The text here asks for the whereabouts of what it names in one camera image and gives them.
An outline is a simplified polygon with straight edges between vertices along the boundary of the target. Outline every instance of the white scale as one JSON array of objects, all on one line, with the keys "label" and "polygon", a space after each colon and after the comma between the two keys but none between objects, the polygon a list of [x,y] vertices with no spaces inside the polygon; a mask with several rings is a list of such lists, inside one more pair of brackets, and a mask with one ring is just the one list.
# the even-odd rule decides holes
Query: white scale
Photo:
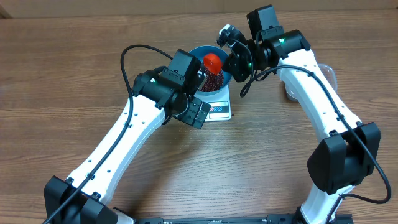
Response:
[{"label": "white scale", "polygon": [[229,121],[231,119],[231,100],[229,98],[228,84],[222,89],[211,93],[197,91],[195,97],[211,105],[205,122]]}]

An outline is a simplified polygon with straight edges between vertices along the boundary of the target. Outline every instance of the black bracket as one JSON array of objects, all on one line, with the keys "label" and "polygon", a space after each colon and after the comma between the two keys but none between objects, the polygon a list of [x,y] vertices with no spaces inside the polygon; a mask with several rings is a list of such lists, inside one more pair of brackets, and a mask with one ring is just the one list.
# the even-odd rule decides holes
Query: black bracket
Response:
[{"label": "black bracket", "polygon": [[[374,158],[379,150],[381,133],[374,123],[354,129]],[[314,184],[329,195],[340,188],[358,185],[371,175],[374,164],[350,132],[331,132],[318,145],[307,162]]]},{"label": "black bracket", "polygon": [[[44,188],[44,201],[47,217],[76,190],[74,186],[53,176]],[[58,213],[52,224],[116,224],[118,215],[98,200],[100,195],[88,196],[80,192],[66,207]]]}]

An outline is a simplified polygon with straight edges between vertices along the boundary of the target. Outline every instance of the clear plastic container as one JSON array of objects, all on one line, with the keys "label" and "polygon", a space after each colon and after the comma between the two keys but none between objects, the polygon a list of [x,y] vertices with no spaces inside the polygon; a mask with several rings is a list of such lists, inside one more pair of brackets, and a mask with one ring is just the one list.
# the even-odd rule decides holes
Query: clear plastic container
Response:
[{"label": "clear plastic container", "polygon": [[[325,76],[325,78],[330,83],[331,87],[337,93],[338,85],[337,85],[337,79],[336,79],[335,71],[333,71],[333,69],[329,65],[318,64],[318,66],[319,66],[319,69],[321,70],[322,74]],[[286,95],[287,95],[288,99],[290,99],[292,101],[298,101],[296,99],[294,93],[286,85],[285,85],[285,89],[286,89]]]}]

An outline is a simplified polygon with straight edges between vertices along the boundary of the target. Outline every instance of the blue bowl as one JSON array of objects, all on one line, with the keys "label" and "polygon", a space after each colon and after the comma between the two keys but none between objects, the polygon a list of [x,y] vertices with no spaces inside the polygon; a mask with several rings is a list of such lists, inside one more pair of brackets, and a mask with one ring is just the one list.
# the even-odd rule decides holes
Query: blue bowl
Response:
[{"label": "blue bowl", "polygon": [[[215,47],[215,46],[211,46],[211,45],[197,47],[197,48],[189,51],[189,53],[192,54],[193,56],[195,56],[201,62],[203,62],[203,58],[208,53],[213,53],[213,54],[217,55],[221,59],[222,63],[224,63],[225,60],[228,58],[228,54],[223,49]],[[212,92],[197,91],[197,93],[200,95],[213,95],[213,94],[219,93],[229,83],[229,81],[231,81],[231,77],[232,77],[231,74],[229,74],[228,72],[225,72],[225,71],[223,71],[223,75],[224,75],[223,86],[219,90],[212,91]]]}]

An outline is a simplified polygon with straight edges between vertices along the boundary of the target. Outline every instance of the wire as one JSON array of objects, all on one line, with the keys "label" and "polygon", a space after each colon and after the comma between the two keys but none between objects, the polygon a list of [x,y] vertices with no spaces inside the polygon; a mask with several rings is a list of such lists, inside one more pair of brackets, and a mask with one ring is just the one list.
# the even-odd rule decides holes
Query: wire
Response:
[{"label": "wire", "polygon": [[258,75],[256,75],[255,77],[253,77],[252,79],[250,79],[245,86],[243,87],[243,89],[241,90],[241,97],[244,97],[248,91],[249,91],[249,87],[251,85],[251,83],[261,77],[262,75],[268,75],[273,71],[276,71],[278,69],[283,69],[283,68],[289,68],[289,69],[295,69],[295,70],[300,70],[303,71],[305,73],[308,74],[308,76],[311,76],[312,78],[314,78],[315,81],[317,81],[317,83],[321,86],[322,90],[325,92],[326,97],[328,98],[329,102],[331,103],[333,109],[335,110],[335,113],[338,115],[338,118],[341,120],[341,122],[343,122],[344,126],[347,128],[347,130],[352,134],[352,136],[355,138],[355,140],[359,143],[359,145],[361,146],[361,148],[365,151],[365,153],[369,156],[369,158],[372,160],[372,163],[374,164],[374,166],[376,167],[377,171],[379,172],[381,178],[383,179],[384,185],[386,186],[386,190],[387,190],[387,195],[385,197],[385,199],[383,200],[374,200],[374,199],[370,199],[370,198],[366,198],[360,195],[356,195],[356,194],[341,194],[339,196],[339,199],[335,202],[335,204],[333,205],[332,210],[330,211],[330,213],[328,214],[328,220],[326,221],[326,223],[329,222],[329,219],[331,218],[332,214],[335,212],[335,210],[337,209],[340,201],[342,199],[344,199],[345,197],[353,197],[356,199],[360,199],[363,200],[365,202],[369,202],[369,203],[375,203],[375,204],[384,204],[387,203],[390,199],[391,199],[391,186],[390,183],[388,181],[388,178],[386,176],[386,174],[384,173],[383,169],[381,168],[381,166],[379,165],[379,163],[376,161],[376,159],[373,157],[373,155],[371,154],[371,152],[369,151],[369,149],[366,147],[365,143],[363,143],[363,141],[361,140],[361,138],[354,132],[354,130],[351,128],[351,126],[347,123],[347,121],[344,118],[344,115],[341,114],[340,110],[338,109],[338,107],[336,106],[335,101],[333,100],[333,98],[331,97],[329,91],[326,89],[326,86],[322,83],[322,81],[311,71],[302,68],[302,67],[298,67],[298,66],[294,66],[294,65],[281,65],[278,67],[274,67],[274,68],[270,68],[267,69],[261,73],[259,73]]},{"label": "wire", "polygon": [[257,75],[257,69],[254,71],[254,77]]},{"label": "wire", "polygon": [[129,107],[129,115],[127,117],[127,121],[124,123],[124,127],[122,129],[122,131],[120,132],[118,138],[115,140],[115,142],[113,143],[113,145],[109,148],[109,150],[106,152],[106,154],[102,157],[102,159],[97,163],[97,165],[95,165],[94,169],[87,175],[86,179],[76,188],[76,190],[74,191],[74,193],[71,194],[71,196],[69,196],[62,204],[61,206],[59,206],[56,211],[54,211],[46,220],[44,220],[43,224],[48,224],[51,222],[51,220],[54,219],[54,217],[60,213],[62,211],[62,209],[64,209],[82,190],[82,188],[87,184],[87,182],[93,178],[95,172],[101,167],[101,165],[105,162],[105,160],[108,158],[108,156],[112,153],[113,149],[118,145],[119,141],[122,139],[124,133],[126,132],[127,128],[130,125],[131,122],[131,117],[132,117],[132,107],[133,107],[133,99],[132,99],[132,92],[131,92],[131,87],[130,87],[130,83],[129,83],[129,79],[126,75],[126,70],[124,69],[124,56],[127,53],[128,50],[136,48],[136,47],[143,47],[143,48],[147,48],[147,49],[151,49],[151,50],[155,50],[159,53],[161,53],[162,55],[168,57],[169,59],[173,59],[173,57],[171,57],[170,55],[168,55],[167,53],[155,48],[155,47],[151,47],[148,45],[142,45],[142,44],[137,44],[137,45],[131,45],[126,47],[121,56],[120,56],[120,67],[122,70],[122,74],[123,74],[123,79],[124,82],[126,84],[126,88],[127,88],[127,92],[129,94],[129,101],[130,101],[130,107]]},{"label": "wire", "polygon": [[259,30],[259,31],[257,32],[257,34],[256,34],[256,46],[257,46],[257,49],[260,49],[260,46],[259,46],[259,36],[260,36],[261,31],[262,31],[262,30]]},{"label": "wire", "polygon": [[162,123],[162,125],[166,125],[167,123],[169,123],[169,121],[172,119],[171,115],[168,115],[168,117],[166,118],[166,120]]}]

